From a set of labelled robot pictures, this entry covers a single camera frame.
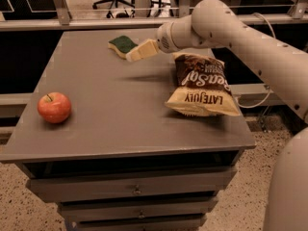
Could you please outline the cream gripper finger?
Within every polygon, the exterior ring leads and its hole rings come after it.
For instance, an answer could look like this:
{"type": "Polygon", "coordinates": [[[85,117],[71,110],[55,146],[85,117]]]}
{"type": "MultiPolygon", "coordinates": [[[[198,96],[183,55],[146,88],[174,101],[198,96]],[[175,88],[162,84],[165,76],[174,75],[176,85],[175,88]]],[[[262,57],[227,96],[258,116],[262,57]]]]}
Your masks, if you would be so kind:
{"type": "Polygon", "coordinates": [[[126,60],[129,62],[135,62],[155,56],[158,52],[159,47],[157,41],[149,38],[129,51],[126,54],[126,60]]]}

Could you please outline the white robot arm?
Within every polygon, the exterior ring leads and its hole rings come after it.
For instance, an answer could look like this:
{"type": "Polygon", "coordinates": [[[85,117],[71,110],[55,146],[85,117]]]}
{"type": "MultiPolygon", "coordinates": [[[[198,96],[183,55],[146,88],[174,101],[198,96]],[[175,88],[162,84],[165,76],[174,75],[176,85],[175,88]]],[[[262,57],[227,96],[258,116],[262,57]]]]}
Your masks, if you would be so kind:
{"type": "MultiPolygon", "coordinates": [[[[308,121],[308,54],[243,24],[219,0],[199,2],[188,16],[163,24],[156,38],[131,50],[137,61],[185,48],[225,46],[308,121]]],[[[281,151],[271,177],[264,231],[308,231],[308,128],[281,151]]]]}

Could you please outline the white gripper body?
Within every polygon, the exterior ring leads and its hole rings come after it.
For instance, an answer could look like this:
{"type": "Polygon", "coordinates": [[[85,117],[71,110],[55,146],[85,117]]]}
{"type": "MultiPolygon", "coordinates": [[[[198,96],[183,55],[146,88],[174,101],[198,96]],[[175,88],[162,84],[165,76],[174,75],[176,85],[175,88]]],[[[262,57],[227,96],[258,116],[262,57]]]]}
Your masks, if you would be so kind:
{"type": "Polygon", "coordinates": [[[196,34],[193,31],[192,18],[185,16],[163,24],[157,30],[156,40],[159,48],[166,53],[195,46],[196,34]]]}

